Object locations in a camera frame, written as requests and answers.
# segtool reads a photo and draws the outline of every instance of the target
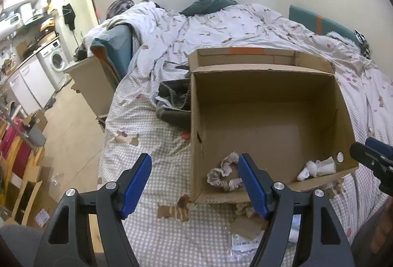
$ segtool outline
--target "metal pole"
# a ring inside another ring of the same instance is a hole
[[[18,128],[18,126],[15,124],[15,122],[11,119],[11,117],[9,116],[9,114],[7,113],[7,109],[5,108],[4,104],[2,102],[0,102],[0,111],[1,113],[4,115],[5,119],[8,121],[8,123],[12,126],[12,128],[14,130],[16,130],[16,132],[18,133],[18,135],[23,139],[23,141],[30,146],[30,148],[32,149],[34,155],[37,154],[37,147],[35,147],[29,140],[29,137],[21,132]]]

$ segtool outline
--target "washing machine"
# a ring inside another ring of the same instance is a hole
[[[60,91],[67,81],[63,70],[68,66],[68,61],[59,40],[45,46],[37,53],[37,57],[56,91]]]

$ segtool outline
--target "blanket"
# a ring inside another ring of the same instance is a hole
[[[197,205],[185,223],[157,218],[159,205],[175,205],[190,193],[191,146],[189,132],[156,117],[154,98],[161,81],[184,77],[185,71],[175,67],[197,48],[255,46],[321,56],[336,67],[356,140],[372,136],[393,144],[393,82],[354,44],[316,35],[260,4],[232,5],[189,18],[152,8],[143,10],[147,17],[138,18],[133,8],[106,23],[139,29],[141,47],[115,92],[106,121],[99,187],[131,168],[140,153],[151,155],[151,176],[135,212],[123,223],[141,266],[248,266],[252,259],[252,254],[231,255],[227,227],[235,214],[230,204]],[[119,130],[137,137],[139,144],[116,143]],[[360,165],[345,176],[346,193],[331,200],[349,242],[386,200],[378,185],[372,172]],[[292,264],[294,253],[295,245],[288,244],[283,266]]]

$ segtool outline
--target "washing machine door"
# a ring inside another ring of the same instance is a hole
[[[50,55],[50,65],[56,72],[62,72],[67,66],[66,62],[64,62],[63,58],[61,57],[59,50],[53,51]]]

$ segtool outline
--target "floor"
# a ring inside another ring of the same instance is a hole
[[[45,112],[48,124],[44,166],[45,188],[59,201],[69,188],[88,192],[97,188],[98,164],[104,133],[82,94],[68,83]]]

